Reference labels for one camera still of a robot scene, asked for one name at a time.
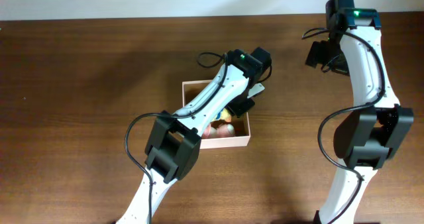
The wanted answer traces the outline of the yellow plush duck blue vest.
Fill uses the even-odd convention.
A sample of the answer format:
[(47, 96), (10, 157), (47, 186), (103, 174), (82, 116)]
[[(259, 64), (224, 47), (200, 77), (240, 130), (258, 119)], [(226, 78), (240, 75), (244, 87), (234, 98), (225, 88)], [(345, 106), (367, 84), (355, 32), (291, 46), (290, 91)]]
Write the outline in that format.
[(213, 119), (213, 121), (224, 121), (226, 123), (230, 123), (231, 120), (232, 120), (232, 115), (225, 108), (223, 108), (220, 112), (218, 112), (218, 114)]

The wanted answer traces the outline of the pink toy duck with hat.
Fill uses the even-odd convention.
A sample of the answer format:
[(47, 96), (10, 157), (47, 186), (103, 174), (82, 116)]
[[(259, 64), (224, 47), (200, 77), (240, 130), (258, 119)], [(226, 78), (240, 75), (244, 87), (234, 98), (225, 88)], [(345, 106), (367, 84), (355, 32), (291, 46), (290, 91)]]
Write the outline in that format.
[(220, 139), (235, 136), (235, 128), (231, 124), (221, 124), (217, 128), (208, 125), (202, 134), (203, 139)]

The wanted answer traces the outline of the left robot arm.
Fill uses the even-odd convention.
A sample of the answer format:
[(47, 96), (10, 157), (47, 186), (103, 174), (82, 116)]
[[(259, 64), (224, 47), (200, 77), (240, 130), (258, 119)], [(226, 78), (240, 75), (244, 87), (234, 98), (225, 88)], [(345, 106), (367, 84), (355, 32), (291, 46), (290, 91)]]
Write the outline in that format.
[(254, 107), (253, 97), (262, 92), (261, 76), (271, 72), (272, 59), (261, 47), (248, 54), (230, 50), (220, 56), (214, 79), (187, 105), (175, 113), (153, 113), (155, 122), (138, 167), (143, 178), (129, 207), (118, 223), (151, 223), (152, 217), (177, 181), (197, 162), (201, 136), (220, 111), (241, 117)]

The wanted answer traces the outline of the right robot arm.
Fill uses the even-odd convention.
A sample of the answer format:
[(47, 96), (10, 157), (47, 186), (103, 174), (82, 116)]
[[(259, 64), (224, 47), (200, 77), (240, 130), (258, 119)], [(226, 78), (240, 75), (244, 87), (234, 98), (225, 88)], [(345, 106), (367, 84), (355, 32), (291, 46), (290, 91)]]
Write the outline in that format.
[(364, 191), (382, 168), (393, 158), (413, 124), (413, 111), (402, 107), (396, 97), (381, 49), (379, 14), (375, 9), (359, 9), (354, 0), (328, 0), (326, 26), (303, 34), (311, 38), (327, 33), (327, 40), (314, 42), (306, 65), (321, 66), (322, 72), (348, 76), (354, 105), (331, 113), (319, 126), (317, 140), (322, 141), (326, 123), (345, 113), (336, 128), (333, 147), (336, 160), (324, 157), (337, 171), (325, 204), (315, 212), (314, 223), (353, 223)]

